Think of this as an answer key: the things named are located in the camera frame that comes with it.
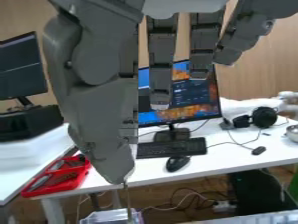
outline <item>black monitor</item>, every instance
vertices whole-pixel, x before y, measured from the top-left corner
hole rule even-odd
[[[48,91],[36,33],[0,42],[0,100]]]
[[[173,96],[169,109],[162,111],[152,110],[149,99],[149,68],[140,69],[138,127],[142,128],[169,125],[172,139],[189,138],[189,130],[176,129],[174,133],[173,124],[221,117],[219,94],[214,66],[206,80],[190,80],[189,61],[177,62],[173,69],[172,90]]]

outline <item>power strip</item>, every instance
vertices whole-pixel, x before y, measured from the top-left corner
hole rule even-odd
[[[233,213],[235,208],[237,204],[233,201],[217,201],[213,205],[214,213]]]

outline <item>red object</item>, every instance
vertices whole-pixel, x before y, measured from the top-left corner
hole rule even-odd
[[[30,198],[38,195],[52,194],[61,191],[69,191],[76,189],[85,180],[88,170],[90,169],[90,161],[85,159],[85,161],[81,162],[80,165],[78,159],[80,159],[78,156],[73,156],[56,160],[46,167],[45,171],[36,177],[36,179],[30,181],[30,183],[25,186],[25,188],[21,191],[21,196],[24,198]],[[50,171],[50,168],[61,160],[64,160],[62,166],[58,168],[58,170]],[[50,177],[46,180],[46,182],[37,189],[30,191],[32,185],[40,180],[40,178],[48,175]]]

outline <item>computer mouse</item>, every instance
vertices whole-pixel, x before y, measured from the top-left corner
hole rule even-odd
[[[166,170],[173,173],[178,171],[190,161],[187,156],[172,156],[166,162]]]

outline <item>floor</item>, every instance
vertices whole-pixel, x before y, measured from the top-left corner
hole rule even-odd
[[[275,167],[270,171],[279,178],[285,184],[290,183],[293,177],[293,167]],[[157,208],[169,208],[169,202],[172,194],[177,189],[177,193],[173,197],[173,204],[178,204],[183,197],[193,191],[199,192],[207,199],[225,200],[229,192],[229,199],[233,199],[233,192],[227,184],[226,176],[213,176],[207,178],[191,179],[183,182],[173,182],[162,185],[146,186],[132,188],[130,200],[132,206],[137,209],[146,208],[149,206],[157,206]],[[125,192],[120,191],[121,203],[125,206]],[[80,208],[77,208],[78,201],[82,202]],[[106,192],[102,196],[98,196],[98,202],[101,207],[110,206],[110,192]],[[86,196],[70,197],[61,200],[64,207],[64,214],[66,216],[68,224],[76,223],[77,211],[80,219],[86,217],[92,213],[90,200]],[[215,219],[221,217],[230,217],[233,214],[215,214],[210,208],[210,202],[202,204],[202,200],[198,201],[198,197],[191,195],[179,205],[178,210],[157,211],[153,209],[144,210],[144,219],[146,224],[173,224],[183,223],[194,220]],[[38,201],[29,201],[20,197],[12,203],[12,213],[15,214],[21,224],[44,224],[45,216]]]

